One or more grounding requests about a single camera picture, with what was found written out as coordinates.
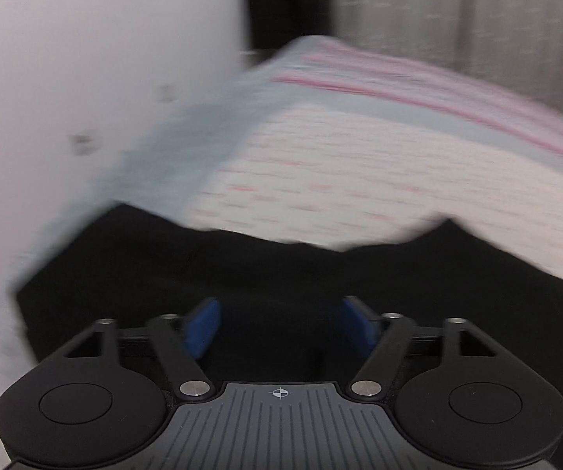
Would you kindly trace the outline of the black pants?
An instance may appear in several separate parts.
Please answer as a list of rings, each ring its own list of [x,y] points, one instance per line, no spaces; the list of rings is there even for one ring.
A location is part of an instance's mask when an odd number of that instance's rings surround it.
[[[197,231],[119,205],[14,292],[37,359],[100,318],[140,327],[218,299],[222,323],[202,359],[215,384],[349,382],[362,361],[329,320],[346,296],[423,326],[465,318],[563,395],[563,280],[450,219],[406,242],[331,250]],[[563,439],[552,461],[563,469]]]

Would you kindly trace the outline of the cherry print white bed sheet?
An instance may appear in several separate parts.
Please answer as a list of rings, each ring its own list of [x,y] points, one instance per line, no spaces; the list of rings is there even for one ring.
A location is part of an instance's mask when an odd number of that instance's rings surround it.
[[[563,157],[446,115],[283,109],[215,171],[184,220],[342,249],[405,241],[446,217],[563,278]]]

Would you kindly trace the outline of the pink striped knit blanket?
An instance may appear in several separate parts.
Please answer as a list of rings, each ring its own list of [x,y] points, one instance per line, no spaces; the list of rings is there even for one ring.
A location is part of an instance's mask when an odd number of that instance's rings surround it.
[[[364,52],[330,37],[311,39],[274,75],[276,82],[442,112],[563,157],[563,115],[544,104],[422,61]]]

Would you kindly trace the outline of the grey star pattern curtain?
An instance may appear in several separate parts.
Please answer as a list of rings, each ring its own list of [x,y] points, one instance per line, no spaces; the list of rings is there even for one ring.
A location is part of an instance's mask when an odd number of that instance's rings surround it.
[[[563,0],[330,0],[333,33],[563,112]]]

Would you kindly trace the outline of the white wall socket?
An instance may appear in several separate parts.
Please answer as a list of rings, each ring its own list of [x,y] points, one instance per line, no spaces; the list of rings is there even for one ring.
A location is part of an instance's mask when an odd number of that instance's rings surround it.
[[[82,130],[68,136],[71,152],[74,156],[88,156],[102,146],[102,137],[98,130]]]

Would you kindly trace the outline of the white wall switch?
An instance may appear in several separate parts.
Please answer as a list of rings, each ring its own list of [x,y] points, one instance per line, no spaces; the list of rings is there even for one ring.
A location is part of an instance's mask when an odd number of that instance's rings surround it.
[[[163,84],[156,88],[156,100],[162,104],[172,104],[178,100],[178,89],[174,84]]]

